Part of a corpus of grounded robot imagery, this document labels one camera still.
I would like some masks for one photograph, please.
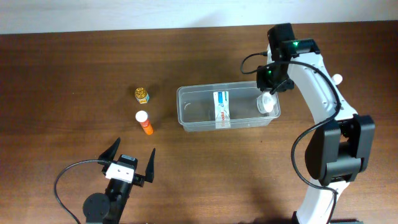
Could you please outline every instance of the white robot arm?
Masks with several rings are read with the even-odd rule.
[[[270,29],[268,39],[267,52],[253,54],[267,56],[267,65],[251,72],[243,72],[241,67],[241,71],[244,74],[257,72],[257,87],[262,91],[270,91],[271,94],[282,92],[292,89],[295,83],[302,93],[319,127],[305,152],[305,163],[312,178],[307,183],[307,194],[294,213],[292,223],[328,223],[333,203],[336,203],[333,193],[337,193],[338,200],[356,175],[367,167],[375,126],[370,116],[359,116],[332,84],[334,81],[325,68],[315,41],[296,40],[290,24],[279,24]],[[348,140],[340,142],[341,135]],[[306,182],[295,166],[295,144],[292,163]]]

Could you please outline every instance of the white packet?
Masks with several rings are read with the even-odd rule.
[[[213,92],[216,129],[231,128],[228,91]]]

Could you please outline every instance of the white background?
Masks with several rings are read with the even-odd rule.
[[[0,34],[398,19],[398,0],[0,0]]]

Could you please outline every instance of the brown tabletop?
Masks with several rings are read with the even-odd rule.
[[[156,147],[155,180],[134,187],[121,223],[238,223],[290,218],[307,186],[290,161],[295,138],[313,124],[298,88],[279,94],[282,114],[261,128],[187,133],[177,121],[180,86],[255,80],[241,60],[267,47],[272,26],[0,35],[0,222],[73,223],[53,196],[67,165],[96,159],[117,137],[119,154],[145,171]],[[398,219],[398,23],[293,26],[314,38],[329,74],[376,135],[366,172],[337,203],[334,219]],[[245,69],[264,65],[257,57]],[[144,87],[149,103],[133,91]],[[134,115],[146,110],[145,135]],[[310,137],[297,148],[303,159]],[[84,222],[87,196],[108,184],[98,164],[67,172],[58,184],[65,205]]]

